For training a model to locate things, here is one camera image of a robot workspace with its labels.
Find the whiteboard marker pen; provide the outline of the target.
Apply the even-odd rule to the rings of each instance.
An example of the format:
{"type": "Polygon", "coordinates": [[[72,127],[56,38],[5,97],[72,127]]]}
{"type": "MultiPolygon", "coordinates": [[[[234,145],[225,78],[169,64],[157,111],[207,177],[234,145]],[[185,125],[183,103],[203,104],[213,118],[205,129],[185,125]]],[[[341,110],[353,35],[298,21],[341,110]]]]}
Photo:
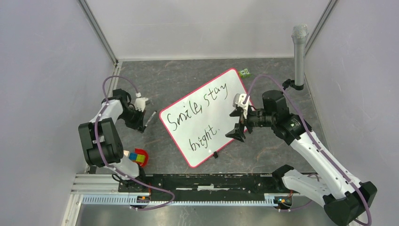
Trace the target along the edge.
{"type": "Polygon", "coordinates": [[[148,127],[149,123],[152,121],[152,119],[154,118],[154,116],[157,114],[157,111],[154,111],[151,116],[149,117],[149,119],[146,121],[146,123],[144,124],[144,127],[148,127]]]}

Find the pink framed whiteboard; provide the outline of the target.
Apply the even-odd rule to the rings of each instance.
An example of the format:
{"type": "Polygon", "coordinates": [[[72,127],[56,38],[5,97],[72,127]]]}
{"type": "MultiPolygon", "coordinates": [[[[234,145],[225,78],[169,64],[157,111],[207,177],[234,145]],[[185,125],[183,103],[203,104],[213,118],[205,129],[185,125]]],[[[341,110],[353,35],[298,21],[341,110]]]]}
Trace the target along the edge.
{"type": "Polygon", "coordinates": [[[238,119],[230,117],[236,94],[246,94],[239,72],[231,68],[164,108],[159,117],[191,168],[196,168],[233,139],[226,133],[238,119]]]}

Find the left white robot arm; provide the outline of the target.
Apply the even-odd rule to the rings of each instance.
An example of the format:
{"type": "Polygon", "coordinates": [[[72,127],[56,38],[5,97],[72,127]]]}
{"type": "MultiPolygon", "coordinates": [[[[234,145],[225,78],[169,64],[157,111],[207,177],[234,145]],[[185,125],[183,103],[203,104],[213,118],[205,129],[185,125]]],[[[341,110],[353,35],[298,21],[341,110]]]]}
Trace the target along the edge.
{"type": "Polygon", "coordinates": [[[128,128],[144,132],[144,115],[149,98],[131,95],[115,89],[112,97],[102,101],[101,109],[89,122],[78,126],[78,133],[85,162],[89,166],[105,167],[118,174],[124,180],[130,180],[130,186],[137,192],[148,186],[143,168],[124,154],[121,138],[115,123],[123,120],[128,128]]]}

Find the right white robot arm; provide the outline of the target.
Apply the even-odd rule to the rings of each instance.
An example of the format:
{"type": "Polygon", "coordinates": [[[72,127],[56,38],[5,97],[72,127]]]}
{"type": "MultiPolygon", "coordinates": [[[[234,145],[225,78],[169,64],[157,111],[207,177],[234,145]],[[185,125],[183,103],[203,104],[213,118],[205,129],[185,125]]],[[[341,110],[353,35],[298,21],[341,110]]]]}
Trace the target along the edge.
{"type": "Polygon", "coordinates": [[[372,223],[370,206],[377,188],[351,174],[327,150],[310,125],[298,113],[291,113],[282,91],[263,93],[263,107],[253,108],[247,94],[236,94],[232,117],[238,117],[234,129],[226,134],[244,142],[244,132],[254,127],[269,127],[273,133],[297,151],[315,170],[321,180],[310,178],[292,166],[284,165],[272,173],[272,187],[277,192],[287,189],[306,196],[320,205],[338,226],[355,222],[362,226],[372,223]]]}

